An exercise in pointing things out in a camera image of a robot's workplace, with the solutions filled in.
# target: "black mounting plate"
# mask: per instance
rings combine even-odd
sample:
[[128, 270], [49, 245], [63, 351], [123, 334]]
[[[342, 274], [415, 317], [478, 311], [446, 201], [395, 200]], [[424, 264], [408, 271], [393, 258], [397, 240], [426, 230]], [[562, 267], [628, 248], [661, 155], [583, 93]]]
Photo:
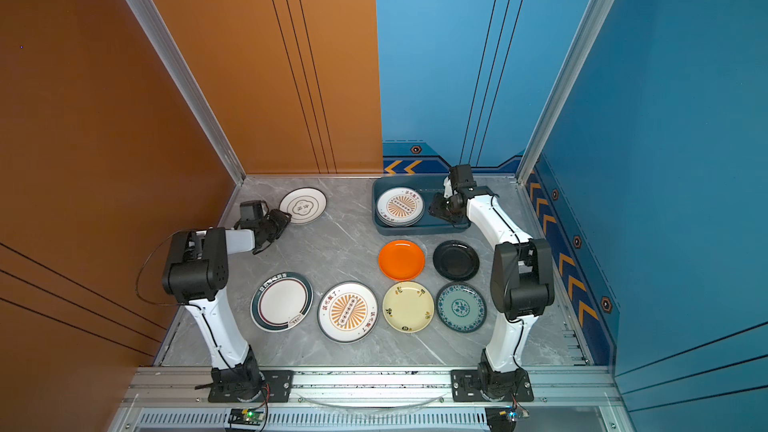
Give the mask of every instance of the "black mounting plate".
[[[518, 369], [515, 379], [509, 393], [498, 402], [512, 402], [513, 395], [517, 402], [533, 402], [533, 389], [528, 372]], [[454, 402], [496, 402], [483, 396], [480, 390], [480, 373], [477, 369], [451, 370], [451, 384]]]
[[[270, 386], [270, 402], [273, 404], [287, 402], [293, 387], [293, 370], [262, 370], [261, 373]], [[238, 382], [216, 384], [210, 388], [208, 402], [239, 402], [237, 395], [242, 391], [243, 386], [244, 383]], [[263, 400], [261, 396], [254, 399], [259, 402]]]

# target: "black plate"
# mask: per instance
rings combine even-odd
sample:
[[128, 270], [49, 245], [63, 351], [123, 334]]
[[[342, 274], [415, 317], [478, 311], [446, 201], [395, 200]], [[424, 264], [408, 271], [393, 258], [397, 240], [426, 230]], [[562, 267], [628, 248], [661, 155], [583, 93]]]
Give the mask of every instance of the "black plate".
[[480, 258], [475, 249], [458, 240], [447, 240], [432, 254], [437, 272], [450, 281], [466, 281], [475, 277], [480, 269]]

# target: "orange plate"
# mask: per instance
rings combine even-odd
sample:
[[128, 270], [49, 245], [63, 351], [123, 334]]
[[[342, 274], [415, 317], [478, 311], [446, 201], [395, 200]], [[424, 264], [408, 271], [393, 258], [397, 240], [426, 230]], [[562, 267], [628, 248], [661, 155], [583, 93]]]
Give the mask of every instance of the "orange plate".
[[424, 270], [424, 252], [413, 242], [395, 240], [379, 252], [379, 268], [397, 281], [413, 280]]

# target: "blue wall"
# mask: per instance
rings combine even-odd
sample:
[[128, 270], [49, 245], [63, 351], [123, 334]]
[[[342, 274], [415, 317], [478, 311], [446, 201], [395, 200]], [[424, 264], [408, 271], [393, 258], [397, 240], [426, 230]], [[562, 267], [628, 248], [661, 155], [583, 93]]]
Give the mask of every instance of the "blue wall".
[[616, 0], [544, 148], [620, 309], [639, 430], [766, 424], [764, 389], [739, 392], [768, 386], [768, 327], [739, 333], [768, 320], [766, 89], [768, 0]]
[[589, 0], [521, 2], [376, 0], [383, 139], [426, 142], [450, 164], [523, 150]]

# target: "black line on wall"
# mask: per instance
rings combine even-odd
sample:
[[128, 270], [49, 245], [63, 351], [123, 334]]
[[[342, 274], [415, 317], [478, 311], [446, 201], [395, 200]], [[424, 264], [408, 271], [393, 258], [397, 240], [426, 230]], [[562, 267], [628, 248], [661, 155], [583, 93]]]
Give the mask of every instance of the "black line on wall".
[[621, 395], [632, 394], [633, 392], [639, 392], [640, 390], [646, 390], [646, 389], [658, 387], [660, 385], [670, 384], [672, 382], [677, 382], [678, 380], [690, 379], [692, 377], [696, 377], [697, 375], [708, 374], [709, 372], [715, 372], [716, 370], [727, 369], [727, 368], [733, 367], [735, 365], [742, 365], [742, 364], [746, 364], [748, 362], [754, 362], [755, 360], [761, 360], [761, 359], [764, 359], [764, 358], [768, 358], [768, 354], [763, 354], [763, 355], [760, 355], [758, 357], [753, 357], [751, 359], [739, 360], [738, 362], [733, 362], [732, 364], [728, 364], [728, 365], [721, 365], [719, 367], [715, 367], [715, 368], [712, 368], [712, 369], [709, 369], [709, 370], [702, 370], [701, 372], [696, 372], [695, 374], [688, 374], [688, 375], [685, 375], [683, 377], [678, 377], [676, 379], [665, 380], [664, 382], [659, 382], [658, 384], [648, 385], [646, 387], [641, 387], [639, 389], [630, 390], [629, 392], [622, 392]]
[[320, 150], [322, 150], [322, 160], [326, 163], [326, 172], [330, 172], [328, 167], [328, 157], [326, 156], [326, 147], [322, 144], [322, 135], [320, 134], [320, 124], [317, 122], [317, 112], [315, 112], [315, 101], [312, 100], [312, 91], [310, 90], [310, 80], [306, 78], [306, 67], [304, 66], [304, 58], [301, 55], [301, 46], [299, 45], [299, 36], [296, 34], [296, 25], [293, 23], [293, 12], [290, 10], [290, 2], [286, 0], [286, 7], [288, 7], [288, 17], [290, 18], [290, 26], [293, 29], [293, 39], [296, 41], [296, 50], [299, 52], [299, 62], [301, 63], [301, 70], [304, 73], [304, 83], [306, 84], [306, 93], [310, 96], [310, 106], [312, 107], [312, 117], [315, 118], [315, 130], [317, 130], [317, 138], [320, 140]]
[[296, 95], [299, 97], [299, 105], [301, 106], [301, 113], [304, 115], [304, 125], [306, 126], [306, 134], [310, 137], [310, 145], [312, 146], [312, 154], [315, 156], [315, 165], [317, 165], [317, 173], [320, 174], [321, 173], [320, 161], [317, 160], [317, 151], [315, 150], [315, 143], [312, 141], [312, 132], [310, 132], [310, 123], [306, 119], [306, 112], [304, 111], [304, 102], [302, 102], [301, 100], [301, 94], [299, 93], [299, 83], [296, 81], [296, 74], [293, 72], [293, 64], [290, 62], [290, 54], [288, 53], [288, 44], [286, 43], [285, 34], [283, 34], [283, 26], [280, 24], [280, 16], [277, 14], [277, 5], [275, 5], [275, 0], [272, 0], [272, 7], [275, 10], [275, 18], [277, 19], [277, 26], [278, 28], [280, 28], [280, 36], [283, 37], [283, 46], [286, 49], [286, 58], [288, 59], [288, 67], [290, 67], [290, 74], [293, 76], [293, 85], [296, 87]]
[[467, 118], [467, 129], [464, 131], [464, 143], [462, 144], [462, 154], [458, 158], [458, 163], [462, 163], [464, 159], [464, 147], [467, 145], [467, 134], [469, 134], [469, 124], [472, 122], [472, 109], [475, 107], [475, 97], [478, 93], [478, 84], [480, 83], [480, 72], [482, 71], [482, 63], [485, 60], [485, 49], [488, 47], [488, 36], [491, 34], [491, 24], [493, 23], [493, 13], [496, 10], [496, 0], [493, 0], [493, 7], [491, 7], [491, 18], [488, 19], [488, 31], [485, 32], [485, 45], [482, 47], [482, 56], [480, 56], [480, 67], [478, 68], [478, 78], [475, 81], [475, 91], [472, 94], [472, 104], [469, 106], [469, 117]]
[[1, 245], [1, 246], [3, 246], [3, 247], [5, 247], [7, 250], [9, 250], [9, 251], [13, 252], [14, 254], [16, 254], [16, 255], [19, 255], [19, 256], [21, 256], [21, 257], [24, 257], [24, 258], [26, 258], [27, 260], [29, 260], [30, 262], [33, 262], [34, 264], [37, 264], [37, 265], [39, 265], [40, 267], [43, 267], [45, 270], [47, 270], [47, 271], [49, 271], [49, 272], [52, 272], [52, 273], [54, 273], [54, 274], [58, 275], [58, 276], [59, 276], [59, 277], [61, 277], [62, 279], [66, 280], [66, 281], [69, 281], [69, 282], [71, 282], [72, 284], [75, 284], [75, 285], [77, 285], [77, 286], [78, 286], [78, 287], [80, 287], [80, 288], [84, 288], [85, 290], [87, 290], [88, 292], [91, 292], [92, 294], [96, 294], [97, 296], [101, 297], [103, 300], [105, 300], [105, 301], [107, 301], [107, 302], [109, 302], [109, 303], [111, 303], [111, 304], [117, 305], [118, 307], [120, 307], [121, 309], [123, 309], [123, 310], [125, 310], [125, 311], [127, 311], [127, 312], [131, 312], [133, 315], [135, 315], [135, 316], [137, 316], [137, 317], [140, 317], [140, 318], [142, 318], [143, 320], [145, 320], [145, 321], [147, 321], [147, 322], [149, 322], [149, 323], [151, 323], [151, 324], [157, 325], [159, 328], [161, 328], [161, 329], [163, 329], [163, 330], [165, 330], [165, 329], [166, 329], [165, 327], [163, 327], [163, 326], [162, 326], [162, 325], [160, 325], [159, 323], [157, 323], [157, 322], [154, 322], [154, 321], [151, 321], [151, 320], [149, 320], [148, 318], [146, 318], [145, 316], [143, 316], [143, 315], [141, 315], [141, 314], [137, 314], [136, 312], [133, 312], [133, 311], [132, 311], [132, 310], [130, 310], [129, 308], [125, 307], [124, 305], [120, 305], [119, 303], [117, 303], [117, 302], [113, 301], [112, 299], [110, 299], [110, 298], [106, 298], [105, 296], [103, 296], [102, 294], [100, 294], [100, 293], [96, 292], [95, 290], [93, 290], [93, 289], [91, 289], [91, 288], [88, 288], [88, 287], [85, 287], [84, 285], [80, 284], [79, 282], [76, 282], [76, 281], [72, 280], [71, 278], [67, 277], [66, 275], [64, 275], [64, 274], [62, 274], [62, 273], [60, 273], [60, 272], [56, 272], [55, 270], [53, 270], [53, 269], [52, 269], [52, 268], [50, 268], [49, 266], [47, 266], [47, 265], [45, 265], [45, 264], [41, 264], [40, 262], [38, 262], [38, 261], [34, 260], [32, 257], [29, 257], [28, 255], [22, 254], [21, 252], [19, 252], [19, 251], [18, 251], [18, 250], [16, 250], [15, 248], [12, 248], [12, 247], [10, 247], [10, 246], [8, 246], [8, 245], [5, 245], [5, 244], [4, 244], [4, 243], [2, 243], [2, 242], [0, 242], [0, 245]]
[[87, 330], [85, 330], [84, 328], [80, 328], [80, 327], [78, 327], [77, 325], [72, 325], [72, 324], [70, 324], [69, 322], [64, 322], [63, 320], [57, 319], [56, 317], [51, 317], [50, 315], [44, 314], [43, 312], [38, 312], [38, 311], [36, 311], [36, 310], [34, 310], [34, 309], [31, 309], [31, 308], [29, 308], [29, 307], [25, 307], [24, 305], [21, 305], [21, 304], [17, 304], [16, 302], [13, 302], [13, 301], [9, 301], [9, 300], [7, 300], [6, 298], [0, 297], [0, 301], [3, 301], [3, 302], [7, 302], [7, 303], [9, 303], [9, 304], [11, 304], [11, 305], [15, 305], [15, 306], [16, 306], [16, 307], [18, 307], [18, 308], [23, 308], [25, 311], [28, 311], [28, 312], [33, 312], [34, 314], [37, 314], [37, 315], [41, 315], [41, 316], [43, 316], [43, 317], [45, 317], [45, 318], [49, 318], [49, 319], [51, 319], [51, 320], [52, 320], [52, 321], [54, 321], [54, 322], [59, 322], [60, 324], [68, 325], [69, 327], [72, 327], [72, 328], [74, 328], [74, 329], [77, 329], [77, 330], [79, 330], [79, 331], [85, 332], [86, 334], [90, 334], [90, 335], [93, 335], [94, 337], [102, 338], [102, 339], [103, 339], [103, 340], [105, 340], [105, 341], [111, 342], [111, 343], [113, 343], [113, 344], [117, 344], [117, 345], [120, 345], [121, 347], [125, 347], [126, 349], [130, 349], [130, 350], [133, 350], [133, 351], [135, 351], [135, 352], [139, 352], [140, 354], [144, 354], [144, 355], [146, 355], [146, 356], [148, 356], [148, 357], [151, 357], [151, 358], [153, 358], [153, 357], [154, 357], [152, 354], [148, 354], [147, 352], [144, 352], [144, 351], [142, 351], [142, 350], [138, 350], [138, 349], [136, 349], [136, 348], [132, 348], [131, 346], [129, 346], [129, 345], [126, 345], [126, 344], [121, 344], [121, 343], [120, 343], [120, 342], [118, 342], [118, 341], [113, 341], [112, 339], [110, 339], [110, 338], [106, 338], [106, 337], [105, 337], [105, 336], [103, 336], [103, 335], [99, 335], [99, 334], [96, 334], [95, 332], [87, 331]]
[[31, 285], [32, 287], [36, 288], [37, 290], [43, 291], [43, 292], [45, 292], [46, 294], [50, 294], [50, 295], [53, 295], [53, 296], [54, 296], [54, 297], [56, 297], [56, 298], [60, 298], [60, 299], [61, 299], [61, 300], [63, 300], [64, 302], [67, 302], [67, 303], [69, 303], [69, 304], [72, 304], [72, 305], [74, 305], [75, 307], [79, 307], [79, 308], [83, 309], [84, 311], [88, 311], [88, 312], [91, 312], [91, 313], [92, 313], [92, 314], [94, 314], [94, 315], [98, 315], [98, 316], [99, 316], [99, 317], [101, 317], [102, 319], [104, 319], [104, 320], [107, 320], [107, 321], [110, 321], [110, 322], [112, 322], [113, 324], [117, 324], [117, 325], [119, 325], [119, 326], [120, 326], [120, 327], [122, 327], [122, 328], [126, 328], [126, 329], [128, 329], [129, 331], [132, 331], [132, 332], [136, 332], [136, 333], [137, 333], [137, 334], [139, 334], [139, 335], [143, 335], [143, 336], [145, 336], [145, 337], [146, 337], [146, 338], [148, 338], [148, 339], [151, 339], [151, 340], [153, 340], [153, 341], [155, 341], [155, 342], [158, 342], [158, 343], [160, 343], [160, 341], [159, 341], [159, 340], [157, 340], [157, 339], [156, 339], [156, 338], [154, 338], [154, 337], [151, 337], [151, 336], [149, 336], [149, 335], [146, 335], [146, 334], [144, 334], [144, 333], [142, 333], [142, 332], [139, 332], [139, 331], [137, 331], [136, 329], [134, 329], [134, 328], [130, 328], [130, 327], [129, 327], [129, 326], [127, 326], [127, 325], [123, 325], [123, 324], [121, 324], [120, 322], [118, 322], [118, 321], [115, 321], [115, 320], [113, 320], [113, 319], [110, 319], [109, 317], [106, 317], [106, 316], [104, 316], [104, 315], [100, 314], [99, 312], [96, 312], [96, 311], [92, 311], [90, 308], [84, 307], [83, 305], [80, 305], [80, 304], [76, 304], [75, 302], [72, 302], [72, 301], [71, 301], [71, 300], [69, 300], [68, 298], [64, 298], [64, 297], [62, 297], [61, 295], [58, 295], [58, 294], [55, 294], [55, 293], [53, 293], [53, 292], [51, 292], [51, 291], [49, 291], [49, 290], [46, 290], [46, 289], [44, 289], [43, 287], [40, 287], [39, 285], [33, 284], [33, 283], [29, 282], [29, 281], [25, 281], [23, 278], [21, 278], [21, 277], [18, 277], [18, 276], [14, 275], [14, 274], [12, 274], [12, 273], [10, 273], [10, 272], [8, 272], [8, 271], [5, 271], [5, 270], [3, 270], [3, 269], [1, 269], [1, 268], [0, 268], [0, 272], [2, 272], [3, 274], [6, 274], [6, 275], [7, 275], [7, 276], [9, 276], [9, 277], [13, 277], [13, 278], [15, 278], [16, 280], [18, 280], [18, 281], [20, 281], [20, 282], [24, 282], [26, 285]]
[[702, 347], [706, 347], [707, 345], [712, 345], [712, 344], [715, 344], [716, 342], [724, 341], [724, 340], [726, 340], [726, 339], [728, 339], [728, 338], [732, 338], [732, 337], [735, 337], [735, 336], [737, 336], [737, 335], [739, 335], [739, 334], [743, 334], [744, 332], [753, 331], [753, 330], [755, 330], [756, 328], [761, 328], [761, 327], [763, 327], [764, 325], [768, 325], [768, 322], [763, 322], [763, 323], [761, 323], [761, 324], [753, 325], [752, 327], [748, 327], [748, 328], [745, 328], [745, 329], [743, 329], [743, 330], [740, 330], [740, 331], [737, 331], [737, 332], [733, 332], [732, 334], [724, 335], [724, 336], [723, 336], [723, 337], [721, 337], [721, 338], [715, 339], [715, 340], [713, 340], [713, 341], [705, 342], [704, 344], [701, 344], [701, 345], [697, 345], [696, 347], [692, 347], [692, 348], [689, 348], [689, 349], [683, 350], [682, 352], [677, 352], [676, 354], [667, 355], [667, 357], [665, 357], [665, 358], [661, 358], [661, 359], [658, 359], [658, 360], [654, 360], [653, 362], [648, 362], [646, 365], [641, 365], [641, 366], [639, 366], [639, 367], [636, 367], [636, 368], [634, 368], [634, 369], [629, 369], [629, 370], [626, 370], [626, 371], [624, 371], [624, 372], [621, 372], [620, 374], [616, 374], [616, 377], [620, 377], [620, 376], [622, 376], [622, 375], [624, 375], [624, 374], [628, 374], [629, 372], [635, 372], [636, 370], [639, 370], [639, 369], [642, 369], [642, 368], [646, 368], [646, 367], [648, 367], [649, 365], [658, 364], [659, 362], [663, 362], [663, 361], [665, 361], [665, 360], [667, 360], [667, 359], [671, 359], [671, 358], [673, 358], [673, 357], [677, 357], [678, 355], [687, 354], [688, 352], [691, 352], [691, 351], [693, 351], [693, 350], [697, 350], [697, 349], [700, 349], [700, 348], [702, 348]]
[[333, 170], [339, 173], [339, 169], [336, 168], [336, 156], [333, 154], [333, 140], [331, 139], [331, 131], [328, 129], [328, 119], [326, 118], [326, 106], [322, 102], [322, 89], [320, 88], [320, 78], [317, 75], [317, 66], [315, 65], [315, 54], [312, 53], [312, 41], [310, 40], [310, 30], [306, 26], [306, 16], [304, 16], [304, 5], [299, 0], [299, 8], [301, 8], [301, 18], [304, 21], [304, 32], [306, 33], [306, 43], [310, 46], [310, 58], [312, 59], [312, 69], [315, 72], [315, 82], [317, 83], [317, 93], [320, 96], [320, 110], [322, 111], [322, 120], [326, 124], [326, 134], [328, 134], [328, 147], [331, 149], [331, 159], [333, 160]]
[[493, 78], [493, 69], [496, 66], [496, 56], [498, 55], [498, 46], [502, 43], [502, 35], [504, 35], [504, 25], [507, 23], [507, 13], [509, 12], [509, 3], [512, 0], [507, 0], [507, 8], [504, 9], [504, 19], [502, 19], [502, 29], [498, 33], [498, 40], [496, 41], [496, 51], [493, 53], [493, 62], [491, 62], [491, 73], [488, 74], [488, 83], [485, 84], [485, 94], [483, 94], [482, 105], [480, 106], [480, 116], [478, 117], [478, 126], [475, 129], [475, 138], [472, 140], [472, 148], [469, 149], [469, 158], [467, 162], [472, 161], [472, 153], [475, 151], [475, 142], [478, 139], [478, 130], [480, 130], [480, 122], [482, 121], [482, 110], [485, 109], [485, 100], [488, 98], [488, 88], [491, 85], [491, 78]]
[[488, 126], [491, 124], [491, 116], [493, 115], [493, 107], [496, 105], [496, 97], [498, 96], [498, 88], [502, 85], [502, 77], [504, 77], [504, 68], [507, 66], [507, 58], [509, 57], [509, 49], [512, 47], [512, 39], [514, 38], [514, 32], [518, 28], [518, 20], [520, 20], [520, 10], [523, 8], [523, 1], [520, 0], [518, 6], [518, 15], [514, 18], [514, 26], [512, 28], [512, 35], [509, 37], [509, 44], [507, 45], [507, 54], [504, 56], [504, 63], [502, 64], [502, 73], [498, 74], [498, 84], [496, 84], [496, 93], [493, 95], [493, 103], [491, 104], [491, 111], [488, 112], [488, 121], [485, 123], [485, 131], [482, 134], [482, 142], [480, 142], [480, 151], [478, 152], [478, 160], [475, 165], [480, 163], [480, 154], [482, 154], [482, 147], [485, 145], [485, 136], [488, 134]]
[[657, 409], [657, 408], [661, 408], [661, 407], [667, 407], [667, 405], [686, 404], [688, 402], [695, 402], [696, 400], [714, 399], [714, 398], [718, 398], [718, 397], [725, 397], [727, 395], [741, 394], [743, 392], [751, 392], [753, 390], [760, 390], [760, 389], [768, 389], [768, 384], [767, 385], [759, 385], [757, 387], [750, 387], [750, 388], [747, 388], [747, 389], [732, 390], [731, 392], [723, 392], [723, 393], [720, 393], [720, 394], [707, 395], [705, 397], [697, 397], [697, 398], [694, 398], [694, 399], [678, 400], [677, 402], [669, 402], [668, 404], [651, 405], [650, 407], [643, 407], [643, 408], [639, 408], [639, 409], [627, 410], [627, 412], [639, 412], [641, 410]]

